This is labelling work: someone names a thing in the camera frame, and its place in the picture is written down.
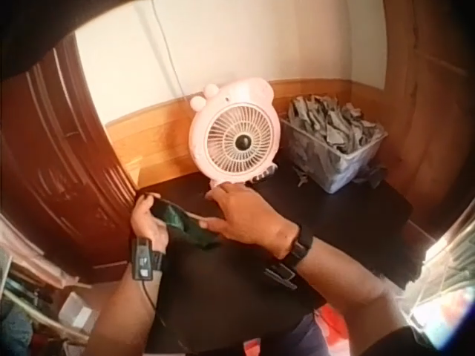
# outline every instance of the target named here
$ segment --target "fan grille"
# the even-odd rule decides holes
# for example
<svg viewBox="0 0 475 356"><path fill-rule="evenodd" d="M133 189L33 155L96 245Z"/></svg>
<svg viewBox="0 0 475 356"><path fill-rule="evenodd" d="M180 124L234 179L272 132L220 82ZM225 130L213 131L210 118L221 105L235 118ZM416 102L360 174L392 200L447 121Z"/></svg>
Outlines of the fan grille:
<svg viewBox="0 0 475 356"><path fill-rule="evenodd" d="M243 174L266 159L272 138L267 115L252 106L235 106L222 112L210 127L208 155L227 174Z"/></svg>

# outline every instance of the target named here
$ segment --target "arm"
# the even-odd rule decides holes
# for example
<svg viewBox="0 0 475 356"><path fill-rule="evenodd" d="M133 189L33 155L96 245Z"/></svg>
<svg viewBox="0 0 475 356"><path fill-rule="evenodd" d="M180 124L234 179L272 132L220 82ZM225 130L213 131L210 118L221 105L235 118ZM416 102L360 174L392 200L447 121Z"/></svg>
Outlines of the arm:
<svg viewBox="0 0 475 356"><path fill-rule="evenodd" d="M241 243L264 247L282 260L297 237L298 226L279 215L259 194L241 184L223 183L207 197L225 219L208 218L202 227ZM344 316L353 355L405 325L380 279L331 245L314 238L296 271Z"/></svg>
<svg viewBox="0 0 475 356"><path fill-rule="evenodd" d="M156 221L150 213L154 198L149 195L137 200L132 212L131 225L137 236L152 240L154 251L165 253L168 234L164 224ZM155 310L143 290L154 305L157 304L162 272L155 271L152 281L133 280L131 266L124 273L119 287L101 311L94 326L85 356L117 355L139 356L143 354Z"/></svg>

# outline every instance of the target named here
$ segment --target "hand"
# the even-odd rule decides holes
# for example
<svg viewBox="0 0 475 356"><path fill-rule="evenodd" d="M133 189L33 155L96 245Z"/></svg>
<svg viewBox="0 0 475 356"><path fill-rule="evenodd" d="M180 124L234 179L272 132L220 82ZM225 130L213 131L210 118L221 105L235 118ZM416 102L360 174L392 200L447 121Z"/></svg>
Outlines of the hand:
<svg viewBox="0 0 475 356"><path fill-rule="evenodd" d="M282 217L263 197L244 184L223 183L206 194L225 219L203 218L202 228L240 243L260 245L282 260L297 237L298 226Z"/></svg>
<svg viewBox="0 0 475 356"><path fill-rule="evenodd" d="M147 193L137 200L132 211L131 225L136 236L147 237L151 240L153 251L164 254L168 245L168 232L166 224L156 219L150 212L150 208L154 204L154 197L160 198L160 195Z"/></svg>

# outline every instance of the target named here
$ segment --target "clear plastic container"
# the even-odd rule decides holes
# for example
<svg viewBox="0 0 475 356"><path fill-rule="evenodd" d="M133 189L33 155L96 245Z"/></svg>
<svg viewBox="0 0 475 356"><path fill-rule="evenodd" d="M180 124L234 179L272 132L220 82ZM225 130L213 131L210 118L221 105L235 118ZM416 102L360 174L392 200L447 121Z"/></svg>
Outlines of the clear plastic container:
<svg viewBox="0 0 475 356"><path fill-rule="evenodd" d="M327 193L333 194L350 182L379 149L384 133L352 154L343 154L307 132L281 119L282 143L290 159Z"/></svg>

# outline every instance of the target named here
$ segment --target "fan motor hub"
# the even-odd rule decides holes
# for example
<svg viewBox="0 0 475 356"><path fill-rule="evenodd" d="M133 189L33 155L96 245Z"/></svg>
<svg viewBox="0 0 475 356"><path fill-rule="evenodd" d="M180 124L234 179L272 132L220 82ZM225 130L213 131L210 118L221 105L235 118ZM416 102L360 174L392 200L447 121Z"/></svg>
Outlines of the fan motor hub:
<svg viewBox="0 0 475 356"><path fill-rule="evenodd" d="M249 150L251 148L251 145L252 145L251 136L248 135L248 134L242 133L241 135L236 137L235 145L236 145L236 148L239 151Z"/></svg>

